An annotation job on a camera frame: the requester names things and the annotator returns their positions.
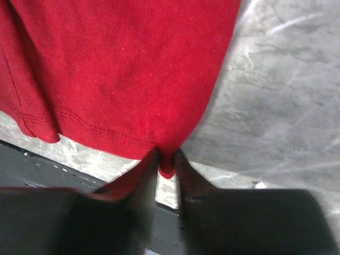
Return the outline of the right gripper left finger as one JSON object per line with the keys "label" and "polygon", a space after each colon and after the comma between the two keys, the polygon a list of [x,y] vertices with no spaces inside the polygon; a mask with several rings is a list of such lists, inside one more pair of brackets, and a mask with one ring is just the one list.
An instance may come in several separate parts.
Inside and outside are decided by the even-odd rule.
{"label": "right gripper left finger", "polygon": [[1,254],[144,254],[159,152],[92,193],[2,188]]}

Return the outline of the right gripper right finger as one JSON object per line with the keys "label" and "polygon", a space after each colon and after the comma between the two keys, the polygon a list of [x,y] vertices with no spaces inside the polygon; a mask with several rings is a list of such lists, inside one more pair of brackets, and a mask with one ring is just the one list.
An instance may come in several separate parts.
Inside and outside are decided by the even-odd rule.
{"label": "right gripper right finger", "polygon": [[316,198],[302,189],[222,189],[174,154],[186,254],[339,254]]}

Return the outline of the dark red t shirt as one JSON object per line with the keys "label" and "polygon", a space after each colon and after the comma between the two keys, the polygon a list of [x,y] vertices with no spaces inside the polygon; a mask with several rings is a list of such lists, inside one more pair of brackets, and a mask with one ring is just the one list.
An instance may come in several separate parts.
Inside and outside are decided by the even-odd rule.
{"label": "dark red t shirt", "polygon": [[131,159],[173,153],[198,125],[240,1],[1,1],[1,111]]}

